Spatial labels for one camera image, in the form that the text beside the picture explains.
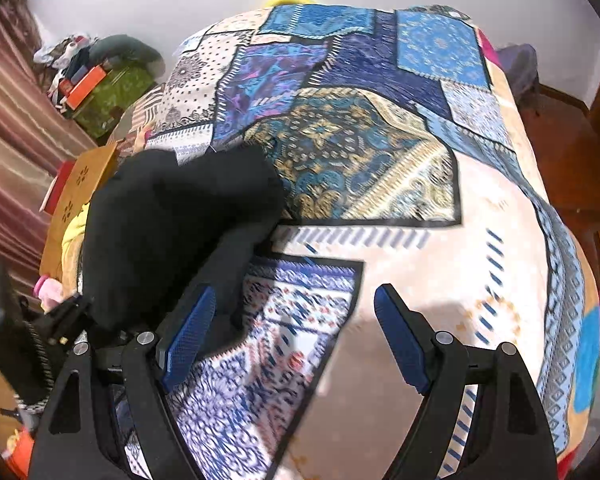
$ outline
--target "pink bottle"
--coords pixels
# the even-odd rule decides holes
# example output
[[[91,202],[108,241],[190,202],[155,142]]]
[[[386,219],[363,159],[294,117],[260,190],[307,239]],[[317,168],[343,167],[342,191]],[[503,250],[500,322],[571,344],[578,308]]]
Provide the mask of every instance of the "pink bottle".
[[[33,294],[42,302],[42,309],[49,312],[64,299],[62,295],[62,283],[50,278],[48,274],[40,276],[33,288]]]

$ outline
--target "blue patterned patch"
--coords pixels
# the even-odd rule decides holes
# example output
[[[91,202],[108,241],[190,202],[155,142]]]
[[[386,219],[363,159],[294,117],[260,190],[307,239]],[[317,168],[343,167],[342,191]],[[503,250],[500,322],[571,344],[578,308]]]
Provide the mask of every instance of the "blue patterned patch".
[[[195,363],[166,397],[207,480],[264,480],[299,423],[355,307],[362,263],[254,256],[242,284],[246,338]],[[134,472],[148,476],[135,434]]]
[[[442,16],[453,18],[454,20],[463,20],[464,22],[471,20],[471,18],[469,18],[464,12],[460,12],[459,10],[446,5],[413,6],[404,10],[410,10],[412,12],[428,12],[429,14],[441,14]]]
[[[413,109],[416,102],[450,119],[439,81],[397,67],[396,33],[394,14],[376,11],[373,35],[353,33],[335,38],[324,67],[309,84],[363,88],[404,108]]]
[[[451,81],[442,81],[441,85],[456,123],[511,148],[500,105],[491,92]]]
[[[335,34],[373,31],[373,11],[346,6],[284,5],[274,7],[259,34],[291,34],[321,40]]]
[[[467,24],[426,12],[396,11],[398,66],[434,79],[489,88],[480,47]]]
[[[218,84],[217,148],[257,119],[289,110],[296,90],[327,55],[325,45],[272,43],[240,46]]]

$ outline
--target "striped curtain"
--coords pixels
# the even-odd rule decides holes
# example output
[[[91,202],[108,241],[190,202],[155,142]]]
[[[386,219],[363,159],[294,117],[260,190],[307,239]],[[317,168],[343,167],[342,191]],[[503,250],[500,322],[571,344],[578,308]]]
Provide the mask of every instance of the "striped curtain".
[[[38,212],[60,164],[94,147],[38,86],[41,46],[26,0],[0,1],[0,258],[30,293],[50,221]]]

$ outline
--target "bed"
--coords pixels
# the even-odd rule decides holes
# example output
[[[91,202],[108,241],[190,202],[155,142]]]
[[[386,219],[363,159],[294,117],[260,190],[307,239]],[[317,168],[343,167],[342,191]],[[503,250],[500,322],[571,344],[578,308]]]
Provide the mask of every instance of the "bed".
[[[197,362],[169,398],[207,479],[382,478],[421,398],[374,315],[382,283],[464,344],[514,343],[558,461],[576,448],[600,345],[596,287],[468,16],[277,6],[215,23],[176,55],[136,103],[126,154],[173,150],[185,164],[256,142],[287,196],[244,280],[246,338]],[[475,391],[441,478],[458,466]],[[148,477],[131,428],[126,451]]]

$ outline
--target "green box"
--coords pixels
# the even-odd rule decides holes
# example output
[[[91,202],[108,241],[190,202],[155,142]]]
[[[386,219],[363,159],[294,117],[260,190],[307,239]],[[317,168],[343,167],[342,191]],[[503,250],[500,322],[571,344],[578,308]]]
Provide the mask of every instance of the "green box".
[[[154,83],[154,78],[141,66],[115,68],[75,109],[73,119],[91,137],[100,139],[113,131],[124,111]]]

